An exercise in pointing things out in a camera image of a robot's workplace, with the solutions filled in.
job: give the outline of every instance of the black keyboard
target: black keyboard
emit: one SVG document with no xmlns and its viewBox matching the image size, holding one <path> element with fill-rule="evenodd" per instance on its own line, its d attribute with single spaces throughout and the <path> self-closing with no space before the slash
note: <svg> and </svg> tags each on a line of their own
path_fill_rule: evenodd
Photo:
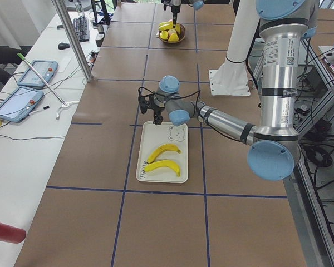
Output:
<svg viewBox="0 0 334 267">
<path fill-rule="evenodd" d="M 89 41 L 89 23 L 88 18 L 79 17 L 73 19 L 73 27 L 80 42 Z"/>
</svg>

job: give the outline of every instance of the red cylinder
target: red cylinder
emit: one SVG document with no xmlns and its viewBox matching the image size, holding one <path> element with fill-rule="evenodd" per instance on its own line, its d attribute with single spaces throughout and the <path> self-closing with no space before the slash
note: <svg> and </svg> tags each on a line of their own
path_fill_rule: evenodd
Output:
<svg viewBox="0 0 334 267">
<path fill-rule="evenodd" d="M 26 237 L 26 231 L 0 223 L 0 241 L 18 244 Z"/>
</svg>

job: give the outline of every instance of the white desk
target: white desk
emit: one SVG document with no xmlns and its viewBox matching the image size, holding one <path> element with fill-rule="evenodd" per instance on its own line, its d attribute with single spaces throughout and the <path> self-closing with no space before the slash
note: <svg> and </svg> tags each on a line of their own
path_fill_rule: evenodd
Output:
<svg viewBox="0 0 334 267">
<path fill-rule="evenodd" d="M 58 62 L 61 68 L 58 68 L 50 84 L 66 78 L 78 67 L 72 48 L 57 48 L 60 42 L 68 42 L 65 31 L 56 29 L 59 24 L 61 21 L 58 15 L 55 15 L 26 57 L 29 61 L 37 59 Z M 86 56 L 91 50 L 97 51 L 96 35 L 97 30 L 91 27 L 90 41 L 81 43 Z M 67 59 L 70 59 L 69 64 L 62 68 L 63 61 Z M 26 64 L 21 63 L 16 72 L 23 72 L 26 68 Z M 8 96 L 4 92 L 12 93 L 16 87 L 15 80 L 11 78 L 0 93 L 0 99 Z M 84 88 L 84 75 L 78 71 L 63 82 L 56 92 L 65 101 L 72 101 L 80 99 Z M 26 118 L 21 123 L 10 123 L 0 128 L 0 134 L 13 138 L 65 136 L 77 106 L 63 110 L 58 121 L 56 111 L 61 103 L 52 93 L 45 95 L 36 109 L 44 106 L 50 108 Z M 0 137 L 0 222 L 29 230 L 63 141 L 64 139 L 13 141 Z M 23 242 L 0 242 L 0 267 L 12 267 L 22 245 Z"/>
</svg>

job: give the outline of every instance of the brown tiled table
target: brown tiled table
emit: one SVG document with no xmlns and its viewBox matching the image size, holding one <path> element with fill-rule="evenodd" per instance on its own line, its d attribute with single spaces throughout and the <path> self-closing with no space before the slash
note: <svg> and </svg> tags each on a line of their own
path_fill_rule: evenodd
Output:
<svg viewBox="0 0 334 267">
<path fill-rule="evenodd" d="M 155 90 L 174 75 L 182 95 L 200 89 L 209 105 L 259 121 L 256 91 L 210 95 L 207 72 L 224 61 L 231 7 L 183 5 L 188 36 L 176 46 L 155 37 L 170 17 L 161 4 L 117 7 L 15 266 L 306 266 L 283 183 L 251 172 L 246 145 L 191 121 L 188 181 L 137 181 L 142 124 L 152 119 L 138 111 L 139 86 Z M 334 11 L 321 12 L 328 17 L 323 31 Z"/>
</svg>

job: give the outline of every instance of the black mouse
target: black mouse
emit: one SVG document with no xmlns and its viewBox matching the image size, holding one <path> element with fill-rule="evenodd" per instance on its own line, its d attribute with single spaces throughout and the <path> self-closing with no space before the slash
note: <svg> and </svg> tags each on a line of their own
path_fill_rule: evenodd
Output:
<svg viewBox="0 0 334 267">
<path fill-rule="evenodd" d="M 69 43 L 59 43 L 58 44 L 58 49 L 59 50 L 63 50 L 63 49 L 66 49 L 66 48 L 70 48 L 71 45 Z"/>
</svg>

